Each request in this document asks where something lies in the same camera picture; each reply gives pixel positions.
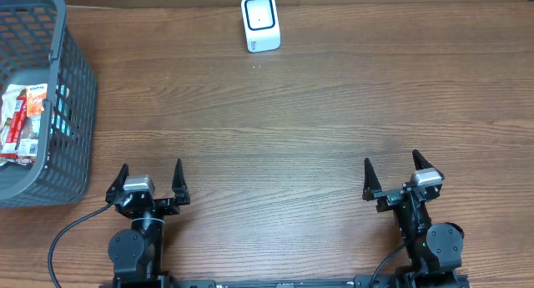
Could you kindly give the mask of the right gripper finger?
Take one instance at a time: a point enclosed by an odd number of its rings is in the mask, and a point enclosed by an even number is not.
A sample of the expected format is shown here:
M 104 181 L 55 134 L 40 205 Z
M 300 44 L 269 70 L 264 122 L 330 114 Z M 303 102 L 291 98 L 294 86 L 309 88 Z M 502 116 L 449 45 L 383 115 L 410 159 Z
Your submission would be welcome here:
M 364 160 L 364 167 L 365 179 L 362 199 L 365 201 L 371 201 L 374 200 L 376 196 L 382 192 L 382 188 L 369 158 L 366 158 Z
M 412 151 L 412 158 L 416 170 L 433 168 L 433 165 L 421 154 L 418 149 Z

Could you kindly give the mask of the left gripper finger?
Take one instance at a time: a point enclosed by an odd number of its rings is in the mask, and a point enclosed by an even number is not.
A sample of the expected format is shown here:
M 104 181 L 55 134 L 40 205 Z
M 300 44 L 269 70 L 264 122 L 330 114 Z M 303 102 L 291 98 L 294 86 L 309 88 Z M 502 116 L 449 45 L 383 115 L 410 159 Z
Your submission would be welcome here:
M 189 189 L 184 178 L 181 159 L 176 162 L 171 189 L 174 192 L 174 200 L 177 205 L 190 204 Z
M 121 170 L 119 171 L 117 177 L 113 181 L 113 183 L 110 185 L 106 192 L 105 201 L 108 204 L 112 204 L 117 195 L 123 191 L 123 185 L 125 180 L 128 178 L 129 172 L 128 172 L 128 165 L 123 164 Z

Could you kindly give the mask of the red snack stick pack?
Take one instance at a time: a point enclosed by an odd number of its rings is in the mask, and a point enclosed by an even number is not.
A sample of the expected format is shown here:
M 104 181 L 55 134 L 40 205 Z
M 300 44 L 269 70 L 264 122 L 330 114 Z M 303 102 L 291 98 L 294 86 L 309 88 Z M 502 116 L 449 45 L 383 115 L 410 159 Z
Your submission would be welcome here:
M 23 124 L 27 117 L 27 97 L 17 98 L 16 107 L 13 113 L 12 122 L 8 131 L 6 143 L 3 145 L 1 157 L 4 159 L 17 158 L 18 141 L 23 130 Z

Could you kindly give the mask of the orange tissue packet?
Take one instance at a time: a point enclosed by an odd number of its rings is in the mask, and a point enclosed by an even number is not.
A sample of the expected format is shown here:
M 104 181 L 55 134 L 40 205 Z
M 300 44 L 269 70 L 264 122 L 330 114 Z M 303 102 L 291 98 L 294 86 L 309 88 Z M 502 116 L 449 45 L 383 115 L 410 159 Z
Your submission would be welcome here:
M 26 87 L 27 116 L 29 118 L 40 117 L 43 108 L 43 100 L 47 97 L 48 85 L 46 83 L 28 85 Z

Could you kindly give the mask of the teal wet wipes packet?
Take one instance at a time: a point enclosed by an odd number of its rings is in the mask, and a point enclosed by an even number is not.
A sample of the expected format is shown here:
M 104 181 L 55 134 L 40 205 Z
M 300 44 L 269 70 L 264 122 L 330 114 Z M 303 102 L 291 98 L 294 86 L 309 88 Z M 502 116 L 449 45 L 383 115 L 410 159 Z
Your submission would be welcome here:
M 57 129 L 59 129 L 63 134 L 69 135 L 71 134 L 71 131 L 70 126 L 66 122 L 66 119 L 71 117 L 72 110 L 68 107 L 66 101 L 62 99 L 62 97 L 66 99 L 68 98 L 69 88 L 66 88 L 65 85 L 62 85 L 61 87 L 57 86 L 56 89 L 57 91 L 59 91 L 59 96 L 56 97 L 58 113 L 53 113 L 53 116 L 51 118 L 51 124 L 54 125 Z M 31 120 L 33 132 L 37 137 L 39 137 L 41 116 L 31 118 Z

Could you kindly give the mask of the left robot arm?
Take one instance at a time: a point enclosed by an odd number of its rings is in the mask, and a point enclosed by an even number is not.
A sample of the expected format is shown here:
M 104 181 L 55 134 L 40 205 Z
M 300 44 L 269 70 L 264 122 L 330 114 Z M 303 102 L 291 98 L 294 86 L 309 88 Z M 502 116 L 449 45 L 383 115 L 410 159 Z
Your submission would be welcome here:
M 106 192 L 105 201 L 131 227 L 120 230 L 108 243 L 113 262 L 113 287 L 173 287 L 171 272 L 162 270 L 164 218 L 178 215 L 180 207 L 190 204 L 182 161 L 174 167 L 171 198 L 155 198 L 155 185 L 148 175 L 131 176 L 124 164 Z

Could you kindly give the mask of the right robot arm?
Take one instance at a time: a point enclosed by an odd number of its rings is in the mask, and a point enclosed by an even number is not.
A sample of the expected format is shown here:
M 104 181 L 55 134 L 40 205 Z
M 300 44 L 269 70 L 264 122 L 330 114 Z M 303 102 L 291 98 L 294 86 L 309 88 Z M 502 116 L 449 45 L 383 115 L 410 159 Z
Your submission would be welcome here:
M 362 199 L 376 201 L 376 210 L 392 211 L 400 230 L 402 244 L 376 267 L 368 287 L 462 288 L 470 285 L 468 277 L 458 275 L 465 234 L 451 222 L 436 223 L 426 204 L 441 194 L 445 175 L 418 151 L 412 151 L 416 170 L 399 189 L 383 190 L 370 159 L 365 159 Z M 384 266 L 405 250 L 410 264 L 398 267 L 394 275 L 380 278 Z

